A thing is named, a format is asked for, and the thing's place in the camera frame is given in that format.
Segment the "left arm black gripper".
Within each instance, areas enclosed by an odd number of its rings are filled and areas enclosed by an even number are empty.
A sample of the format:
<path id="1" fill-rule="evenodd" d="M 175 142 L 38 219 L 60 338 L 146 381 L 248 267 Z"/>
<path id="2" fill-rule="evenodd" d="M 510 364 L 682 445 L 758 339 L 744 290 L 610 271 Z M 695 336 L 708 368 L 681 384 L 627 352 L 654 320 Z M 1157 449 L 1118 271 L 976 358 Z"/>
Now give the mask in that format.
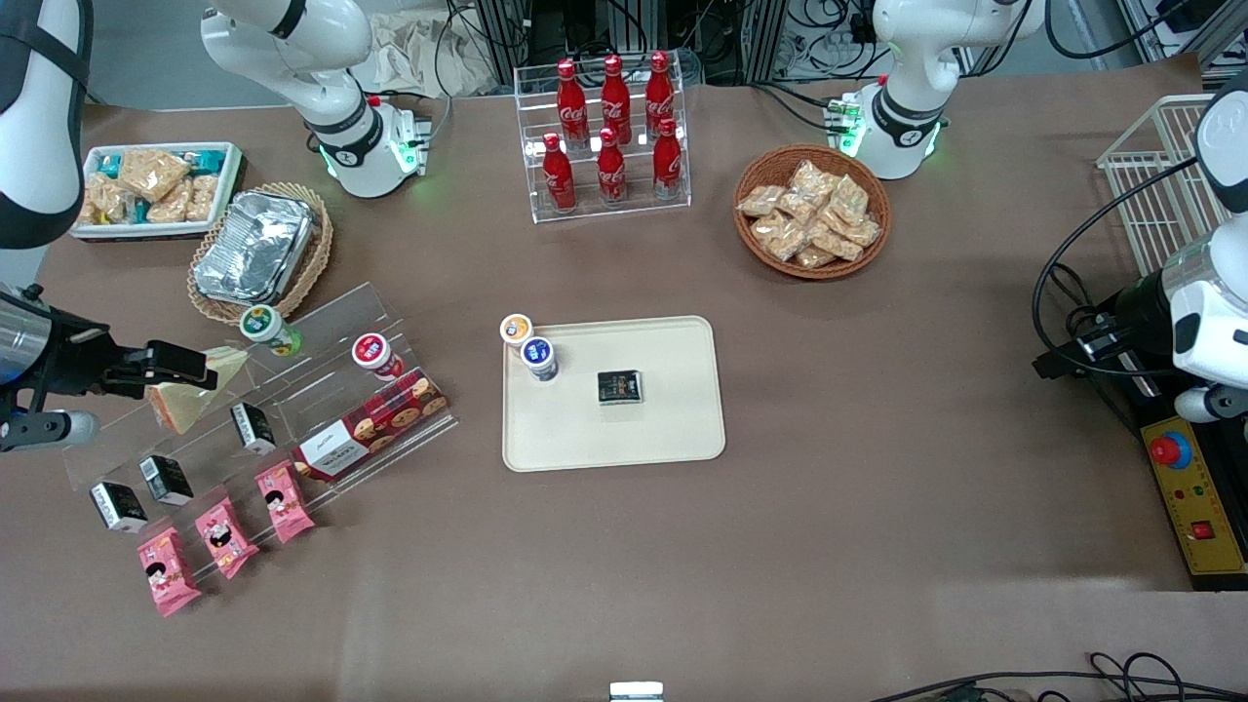
<path id="1" fill-rule="evenodd" d="M 1041 378 L 1176 376 L 1171 306 L 1159 272 L 1141 277 L 1097 305 L 1072 312 L 1075 346 L 1035 357 Z"/>

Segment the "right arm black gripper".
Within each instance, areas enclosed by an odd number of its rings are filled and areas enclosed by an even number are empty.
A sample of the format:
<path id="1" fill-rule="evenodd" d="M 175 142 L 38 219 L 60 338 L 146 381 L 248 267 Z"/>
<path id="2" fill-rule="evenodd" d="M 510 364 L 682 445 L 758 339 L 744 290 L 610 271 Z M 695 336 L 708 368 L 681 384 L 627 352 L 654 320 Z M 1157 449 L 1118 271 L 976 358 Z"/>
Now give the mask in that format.
<path id="1" fill-rule="evenodd" d="M 146 351 L 122 347 L 107 325 L 55 310 L 42 311 L 37 319 L 49 327 L 34 366 L 35 403 L 45 403 L 50 395 L 141 398 L 144 390 L 157 385 L 217 390 L 218 373 L 207 368 L 203 352 L 166 341 L 150 341 Z"/>

